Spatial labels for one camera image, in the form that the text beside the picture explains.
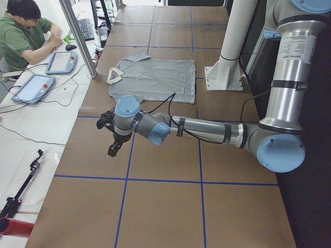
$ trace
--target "keyboard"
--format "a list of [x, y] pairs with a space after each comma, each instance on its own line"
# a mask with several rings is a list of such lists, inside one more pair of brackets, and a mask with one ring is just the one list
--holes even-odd
[[77, 20], [79, 29], [82, 32], [85, 41], [94, 40], [94, 31], [92, 28], [92, 23], [88, 18]]

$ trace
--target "man's arm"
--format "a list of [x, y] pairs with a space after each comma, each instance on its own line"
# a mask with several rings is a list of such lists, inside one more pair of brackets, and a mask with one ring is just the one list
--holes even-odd
[[38, 63], [42, 59], [46, 58], [54, 48], [62, 44], [62, 40], [57, 36], [51, 36], [50, 41], [37, 50], [25, 50], [22, 53], [22, 57], [28, 61], [31, 65]]
[[52, 27], [51, 27], [51, 34], [60, 38], [62, 34], [62, 29], [59, 25], [56, 23], [52, 22]]

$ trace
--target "green shirt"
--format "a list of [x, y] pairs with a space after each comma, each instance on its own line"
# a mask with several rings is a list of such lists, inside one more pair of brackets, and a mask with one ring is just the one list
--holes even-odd
[[29, 64], [22, 53], [41, 48], [45, 42], [43, 34], [51, 30], [52, 22], [41, 18], [35, 27], [26, 29], [8, 13], [0, 19], [0, 52], [12, 71], [24, 70]]

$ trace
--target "wrinkled cloth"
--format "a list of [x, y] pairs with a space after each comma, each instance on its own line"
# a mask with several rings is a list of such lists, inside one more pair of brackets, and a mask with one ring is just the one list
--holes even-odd
[[112, 71], [109, 79], [122, 79], [109, 87], [109, 95], [115, 100], [135, 96], [140, 102], [163, 101], [176, 93], [174, 102], [194, 103], [195, 63], [194, 60], [153, 59], [138, 51], [123, 58], [116, 65], [123, 72]]

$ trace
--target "computer mouse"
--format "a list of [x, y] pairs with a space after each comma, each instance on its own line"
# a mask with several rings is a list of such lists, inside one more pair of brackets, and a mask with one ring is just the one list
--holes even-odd
[[77, 46], [74, 45], [74, 44], [67, 44], [66, 45], [66, 51], [71, 51], [71, 50], [76, 49], [76, 48], [77, 48]]

